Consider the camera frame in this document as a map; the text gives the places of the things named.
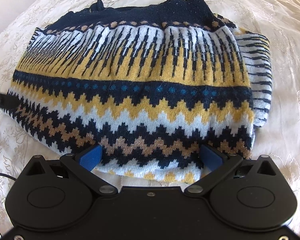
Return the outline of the cream embroidered bedspread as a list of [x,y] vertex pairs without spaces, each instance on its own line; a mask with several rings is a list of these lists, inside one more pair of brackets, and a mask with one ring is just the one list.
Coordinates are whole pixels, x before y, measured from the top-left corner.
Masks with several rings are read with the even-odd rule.
[[[0,92],[38,26],[97,0],[0,0]],[[145,6],[165,0],[102,0],[110,7]],[[300,0],[205,0],[216,12],[270,40],[273,102],[256,135],[255,155],[270,155],[298,199],[291,228],[300,235]]]

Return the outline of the navy yellow white knit sweater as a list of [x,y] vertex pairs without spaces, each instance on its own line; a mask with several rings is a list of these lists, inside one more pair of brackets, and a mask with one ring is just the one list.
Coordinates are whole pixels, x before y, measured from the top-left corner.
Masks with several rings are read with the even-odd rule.
[[269,40],[204,0],[97,1],[38,27],[12,76],[7,114],[58,154],[102,148],[93,168],[194,183],[200,147],[250,158],[271,106]]

